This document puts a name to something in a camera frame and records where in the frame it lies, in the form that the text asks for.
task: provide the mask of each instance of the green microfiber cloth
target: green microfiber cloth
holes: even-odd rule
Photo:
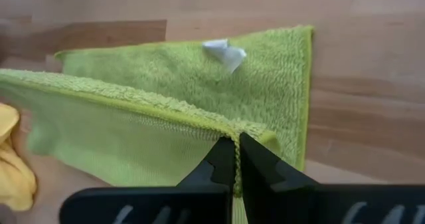
[[[199,42],[64,51],[65,74],[0,69],[0,96],[31,110],[30,150],[112,185],[176,185],[230,137],[240,196],[241,132],[303,167],[311,32],[231,39],[248,54],[233,74]],[[245,221],[239,198],[234,221]]]

